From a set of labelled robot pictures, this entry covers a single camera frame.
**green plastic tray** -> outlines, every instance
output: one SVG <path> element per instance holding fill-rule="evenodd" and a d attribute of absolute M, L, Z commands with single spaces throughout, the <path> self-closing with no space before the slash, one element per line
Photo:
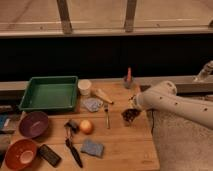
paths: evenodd
<path fill-rule="evenodd" d="M 77 76 L 32 77 L 20 110 L 73 110 L 77 101 Z"/>

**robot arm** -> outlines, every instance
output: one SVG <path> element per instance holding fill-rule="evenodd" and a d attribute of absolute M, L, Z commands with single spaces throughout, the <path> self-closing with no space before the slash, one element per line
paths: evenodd
<path fill-rule="evenodd" d="M 163 81 L 138 93 L 133 98 L 132 105 L 140 110 L 154 108 L 172 112 L 213 129 L 212 102 L 179 97 L 176 94 L 176 86 L 170 81 Z"/>

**remote control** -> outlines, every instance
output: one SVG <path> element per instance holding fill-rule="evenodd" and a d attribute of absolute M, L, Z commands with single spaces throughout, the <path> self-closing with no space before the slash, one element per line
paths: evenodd
<path fill-rule="evenodd" d="M 55 167 L 61 160 L 61 157 L 56 154 L 50 147 L 43 144 L 38 149 L 39 154 L 47 160 L 53 167 Z"/>

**bowl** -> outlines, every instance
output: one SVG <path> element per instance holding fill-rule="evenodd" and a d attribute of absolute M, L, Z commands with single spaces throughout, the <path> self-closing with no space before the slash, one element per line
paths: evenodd
<path fill-rule="evenodd" d="M 36 153 L 37 146 L 32 140 L 18 140 L 8 148 L 5 164 L 11 170 L 22 170 L 32 163 Z"/>
<path fill-rule="evenodd" d="M 35 138 L 48 128 L 49 119 L 46 113 L 34 111 L 28 113 L 19 124 L 19 132 L 26 138 Z"/>

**gray floor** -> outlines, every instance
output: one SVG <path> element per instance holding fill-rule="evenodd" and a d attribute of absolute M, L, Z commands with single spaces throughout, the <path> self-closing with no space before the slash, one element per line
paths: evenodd
<path fill-rule="evenodd" d="M 152 124 L 151 113 L 148 113 Z M 161 171 L 212 171 L 213 131 L 175 114 L 154 112 Z"/>
<path fill-rule="evenodd" d="M 1 0 L 0 31 L 61 29 L 57 1 Z M 127 0 L 67 0 L 74 29 L 123 28 Z M 207 26 L 212 0 L 137 0 L 135 27 Z"/>

